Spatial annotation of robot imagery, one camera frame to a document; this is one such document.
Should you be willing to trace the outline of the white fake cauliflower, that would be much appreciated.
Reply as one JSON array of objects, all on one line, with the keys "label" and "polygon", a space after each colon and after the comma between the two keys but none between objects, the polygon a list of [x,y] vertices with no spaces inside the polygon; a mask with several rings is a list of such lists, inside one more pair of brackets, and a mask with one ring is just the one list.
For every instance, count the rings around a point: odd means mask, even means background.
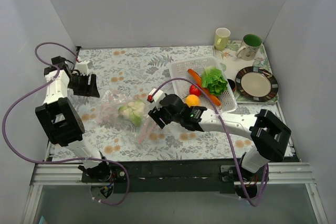
[{"label": "white fake cauliflower", "polygon": [[134,126],[139,127],[142,124],[144,116],[145,103],[141,100],[134,100],[122,105],[118,113],[124,119],[130,121]]}]

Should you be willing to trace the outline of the small brown cup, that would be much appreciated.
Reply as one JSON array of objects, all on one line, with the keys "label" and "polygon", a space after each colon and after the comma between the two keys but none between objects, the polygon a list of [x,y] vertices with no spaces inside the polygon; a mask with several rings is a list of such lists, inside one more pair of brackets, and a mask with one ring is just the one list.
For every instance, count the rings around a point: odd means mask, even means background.
[{"label": "small brown cup", "polygon": [[232,79],[227,79],[227,81],[228,81],[228,84],[229,84],[232,92],[235,93],[235,91],[236,91],[236,83],[235,83],[235,81],[232,80]]}]

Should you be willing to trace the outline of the green fake lettuce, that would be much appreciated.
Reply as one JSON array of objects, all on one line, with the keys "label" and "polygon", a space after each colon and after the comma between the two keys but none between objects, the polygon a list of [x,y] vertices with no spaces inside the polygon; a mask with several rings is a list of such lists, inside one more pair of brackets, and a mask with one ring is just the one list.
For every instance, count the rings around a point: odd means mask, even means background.
[{"label": "green fake lettuce", "polygon": [[201,79],[202,86],[208,88],[210,93],[216,97],[227,90],[228,82],[223,77],[222,71],[215,66],[204,68]]}]

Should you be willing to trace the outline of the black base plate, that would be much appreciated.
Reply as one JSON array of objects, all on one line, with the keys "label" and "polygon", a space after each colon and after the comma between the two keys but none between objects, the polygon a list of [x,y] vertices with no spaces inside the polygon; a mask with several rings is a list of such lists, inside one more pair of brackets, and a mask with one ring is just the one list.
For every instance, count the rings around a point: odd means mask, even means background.
[{"label": "black base plate", "polygon": [[110,165],[105,182],[83,174],[81,181],[110,187],[115,194],[167,192],[219,192],[244,197],[232,159],[123,162]]}]

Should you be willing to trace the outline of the clear zip top bag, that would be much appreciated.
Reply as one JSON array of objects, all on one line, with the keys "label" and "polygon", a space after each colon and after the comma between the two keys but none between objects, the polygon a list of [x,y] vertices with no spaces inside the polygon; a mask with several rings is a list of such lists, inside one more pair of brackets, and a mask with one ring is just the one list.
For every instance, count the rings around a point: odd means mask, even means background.
[{"label": "clear zip top bag", "polygon": [[142,143],[156,128],[148,116],[149,110],[142,97],[132,98],[117,90],[108,90],[97,105],[96,123],[122,131]]}]

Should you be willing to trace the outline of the red fake strawberry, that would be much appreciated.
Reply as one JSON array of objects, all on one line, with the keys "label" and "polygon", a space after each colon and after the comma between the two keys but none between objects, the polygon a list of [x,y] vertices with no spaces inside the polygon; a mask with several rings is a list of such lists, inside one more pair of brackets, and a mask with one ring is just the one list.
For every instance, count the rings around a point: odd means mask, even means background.
[{"label": "red fake strawberry", "polygon": [[202,89],[199,86],[191,85],[189,88],[189,94],[199,97],[202,95]]}]

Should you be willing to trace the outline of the white plastic basket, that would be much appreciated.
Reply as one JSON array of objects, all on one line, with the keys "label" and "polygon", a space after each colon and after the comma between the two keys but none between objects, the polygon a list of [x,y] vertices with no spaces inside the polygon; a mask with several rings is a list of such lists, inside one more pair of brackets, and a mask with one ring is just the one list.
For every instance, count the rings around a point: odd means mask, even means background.
[{"label": "white plastic basket", "polygon": [[[186,60],[175,61],[169,64],[169,72],[171,78],[184,78],[191,82],[195,82],[194,79],[187,72],[188,69],[194,70],[200,76],[202,75],[204,68],[214,66],[222,71],[222,75],[227,80],[224,70],[221,64],[214,56],[203,56],[188,58]],[[176,95],[178,95],[182,100],[189,95],[189,89],[191,84],[185,81],[173,81],[173,89]],[[224,91],[219,97],[221,106],[217,106],[217,109],[222,112],[233,112],[237,109],[237,102],[234,97],[234,93],[230,86]]]}]

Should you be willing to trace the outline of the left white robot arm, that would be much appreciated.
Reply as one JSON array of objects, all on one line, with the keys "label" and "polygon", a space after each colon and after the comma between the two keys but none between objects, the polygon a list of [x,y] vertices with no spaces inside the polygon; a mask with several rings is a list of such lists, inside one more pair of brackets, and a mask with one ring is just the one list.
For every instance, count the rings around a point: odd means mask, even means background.
[{"label": "left white robot arm", "polygon": [[68,99],[68,89],[78,96],[99,98],[96,75],[88,73],[87,61],[75,70],[70,70],[61,56],[52,58],[51,62],[53,66],[44,69],[44,77],[52,83],[46,89],[43,104],[35,109],[36,116],[52,144],[66,147],[77,157],[83,157],[83,165],[78,168],[91,179],[106,182],[111,178],[112,170],[106,161],[90,159],[103,159],[104,156],[83,138],[84,124]]}]

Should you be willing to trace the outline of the floral table mat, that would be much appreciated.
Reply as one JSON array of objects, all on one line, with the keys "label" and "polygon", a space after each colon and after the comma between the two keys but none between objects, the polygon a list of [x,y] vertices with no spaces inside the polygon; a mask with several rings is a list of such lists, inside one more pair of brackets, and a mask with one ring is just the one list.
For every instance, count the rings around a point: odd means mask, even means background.
[{"label": "floral table mat", "polygon": [[156,127],[142,143],[122,131],[96,123],[96,108],[108,90],[142,97],[158,86],[173,93],[169,64],[214,56],[212,46],[83,49],[79,56],[92,62],[100,98],[69,98],[85,126],[85,139],[113,161],[160,161],[241,157],[253,147],[247,138],[224,133],[191,132],[172,123]]}]

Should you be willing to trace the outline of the floral serving tray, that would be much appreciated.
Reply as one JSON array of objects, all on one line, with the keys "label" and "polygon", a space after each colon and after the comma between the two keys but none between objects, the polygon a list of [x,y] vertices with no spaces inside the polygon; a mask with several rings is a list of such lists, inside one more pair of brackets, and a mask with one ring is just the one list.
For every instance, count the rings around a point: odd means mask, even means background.
[{"label": "floral serving tray", "polygon": [[255,66],[272,73],[264,45],[258,50],[255,58],[250,61],[240,60],[236,57],[241,41],[230,40],[224,50],[214,48],[214,56],[219,60],[227,78],[235,81],[237,73],[244,67]]}]

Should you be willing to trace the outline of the aluminium frame rail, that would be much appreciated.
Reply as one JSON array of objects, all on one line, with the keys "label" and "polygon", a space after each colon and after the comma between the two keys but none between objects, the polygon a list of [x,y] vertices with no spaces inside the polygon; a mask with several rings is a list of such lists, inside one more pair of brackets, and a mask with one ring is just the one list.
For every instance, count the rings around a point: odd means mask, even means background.
[{"label": "aluminium frame rail", "polygon": [[[36,165],[32,185],[77,185],[82,183],[82,172],[76,164]],[[314,184],[309,163],[270,163],[269,184]]]}]

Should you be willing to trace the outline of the orange fake fruit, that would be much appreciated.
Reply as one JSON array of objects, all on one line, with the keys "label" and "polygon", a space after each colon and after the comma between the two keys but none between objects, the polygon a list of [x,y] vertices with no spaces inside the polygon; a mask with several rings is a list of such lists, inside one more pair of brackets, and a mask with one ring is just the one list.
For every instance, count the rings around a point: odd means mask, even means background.
[{"label": "orange fake fruit", "polygon": [[189,107],[192,106],[200,106],[201,105],[201,101],[199,99],[198,96],[194,95],[194,94],[190,94],[185,98],[184,101]]}]

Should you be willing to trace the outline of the striped rim ceramic plate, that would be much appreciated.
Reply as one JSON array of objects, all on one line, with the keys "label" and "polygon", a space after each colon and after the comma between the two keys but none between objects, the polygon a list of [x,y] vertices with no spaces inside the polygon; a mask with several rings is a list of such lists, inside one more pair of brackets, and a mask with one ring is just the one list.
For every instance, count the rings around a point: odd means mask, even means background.
[{"label": "striped rim ceramic plate", "polygon": [[269,71],[255,66],[244,67],[235,79],[236,90],[254,102],[267,102],[276,97],[279,84]]}]

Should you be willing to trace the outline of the yellow green mug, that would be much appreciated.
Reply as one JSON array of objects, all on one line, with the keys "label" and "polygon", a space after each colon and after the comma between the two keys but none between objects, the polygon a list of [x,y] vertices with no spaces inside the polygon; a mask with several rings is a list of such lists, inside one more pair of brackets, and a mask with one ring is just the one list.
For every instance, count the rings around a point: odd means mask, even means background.
[{"label": "yellow green mug", "polygon": [[230,30],[227,28],[218,28],[215,31],[214,47],[217,50],[224,50],[228,45]]}]

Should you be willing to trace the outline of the green interior floral mug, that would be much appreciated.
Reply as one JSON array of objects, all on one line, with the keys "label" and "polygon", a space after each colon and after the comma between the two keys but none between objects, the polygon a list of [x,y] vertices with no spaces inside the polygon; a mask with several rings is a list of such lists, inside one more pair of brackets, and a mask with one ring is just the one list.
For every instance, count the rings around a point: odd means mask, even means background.
[{"label": "green interior floral mug", "polygon": [[243,37],[236,57],[245,61],[251,61],[255,58],[262,44],[262,39],[254,34],[247,34]]}]

